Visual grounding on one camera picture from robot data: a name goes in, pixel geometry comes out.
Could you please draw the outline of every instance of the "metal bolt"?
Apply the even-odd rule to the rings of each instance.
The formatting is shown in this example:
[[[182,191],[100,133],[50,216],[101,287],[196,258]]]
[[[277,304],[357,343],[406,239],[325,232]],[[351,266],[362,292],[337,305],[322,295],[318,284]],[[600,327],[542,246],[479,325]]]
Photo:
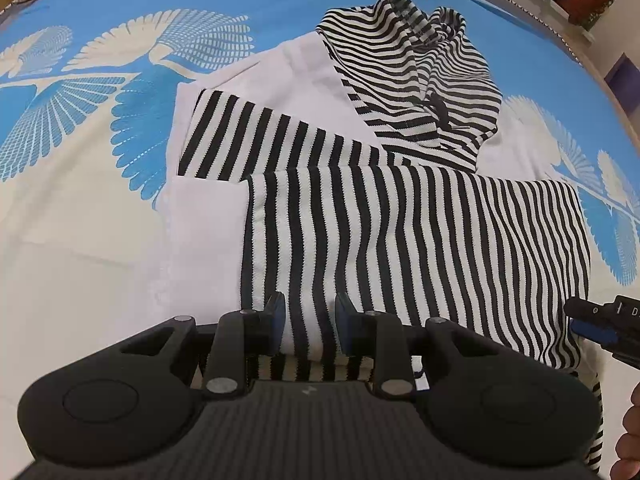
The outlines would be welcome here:
[[[399,397],[411,393],[414,386],[404,379],[389,379],[382,383],[380,386],[383,392],[387,395]]]
[[[207,382],[207,390],[212,394],[230,394],[236,389],[238,389],[238,383],[230,377],[216,377]]]

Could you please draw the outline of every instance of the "clothing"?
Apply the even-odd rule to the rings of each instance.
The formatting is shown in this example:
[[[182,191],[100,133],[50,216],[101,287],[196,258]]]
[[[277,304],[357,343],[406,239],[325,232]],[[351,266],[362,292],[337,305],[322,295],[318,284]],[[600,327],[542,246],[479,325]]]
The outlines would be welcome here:
[[[346,291],[405,324],[444,316],[550,366],[577,365],[564,320],[543,306],[586,295],[586,233],[567,184],[414,165],[220,91],[203,92],[194,117],[178,174],[248,179],[241,304],[285,294],[283,353],[328,362],[331,378],[329,311]]]
[[[575,370],[561,308],[588,291],[580,205],[562,182],[478,174],[500,104],[464,19],[409,0],[331,10],[317,33],[180,86],[154,306],[215,322],[283,292],[283,355],[251,363],[261,377],[367,377],[370,360],[340,355],[338,291]]]

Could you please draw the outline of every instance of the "finger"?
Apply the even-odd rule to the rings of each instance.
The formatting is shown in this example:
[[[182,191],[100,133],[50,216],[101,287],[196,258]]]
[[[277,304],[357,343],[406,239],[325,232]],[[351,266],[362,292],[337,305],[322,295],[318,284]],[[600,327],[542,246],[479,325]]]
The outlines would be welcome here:
[[[640,435],[640,406],[632,406],[622,419],[622,426],[627,433]]]
[[[616,444],[616,453],[623,460],[640,460],[640,436],[628,433],[621,436]]]
[[[631,403],[634,406],[640,406],[640,383],[636,384],[634,392],[631,394]]]
[[[636,460],[618,460],[611,468],[611,480],[630,480],[640,472],[640,462]]]

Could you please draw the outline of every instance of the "black and white striped fabric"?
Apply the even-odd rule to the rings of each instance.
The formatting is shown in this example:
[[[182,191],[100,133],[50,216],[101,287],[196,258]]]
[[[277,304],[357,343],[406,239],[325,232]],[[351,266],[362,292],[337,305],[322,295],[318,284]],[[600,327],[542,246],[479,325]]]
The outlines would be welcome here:
[[[370,360],[340,355],[336,292],[405,324],[447,317],[551,367],[578,368],[562,312],[568,297],[588,293],[577,193],[563,182],[475,174],[501,97],[464,19],[380,0],[329,11],[319,33],[383,149],[209,89],[177,168],[248,182],[241,304],[261,309],[275,291],[287,300],[282,354],[252,360],[250,373],[367,378]],[[597,468],[594,445],[588,462]]]
[[[357,112],[390,152],[476,170],[502,95],[460,13],[411,0],[329,10],[318,32]]]
[[[561,307],[586,297],[589,253],[568,184],[415,165],[210,90],[178,174],[248,180],[241,303],[285,293],[282,351],[300,358],[300,380],[308,362],[334,373],[338,291],[407,324],[444,316],[550,366],[578,364]]]

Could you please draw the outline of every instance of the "bedsheet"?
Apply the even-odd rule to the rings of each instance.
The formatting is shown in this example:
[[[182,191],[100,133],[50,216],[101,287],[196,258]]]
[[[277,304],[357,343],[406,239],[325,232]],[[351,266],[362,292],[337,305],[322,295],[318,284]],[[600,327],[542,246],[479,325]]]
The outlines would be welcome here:
[[[305,34],[328,8],[374,1],[37,0],[0,29],[0,420],[15,450],[0,474],[28,458],[15,424],[28,384],[127,335],[114,319],[131,333],[154,320],[121,298],[162,233],[178,83]],[[577,187],[590,299],[640,296],[640,164],[597,84],[482,0],[414,2],[462,12],[507,112],[544,132],[546,158]]]

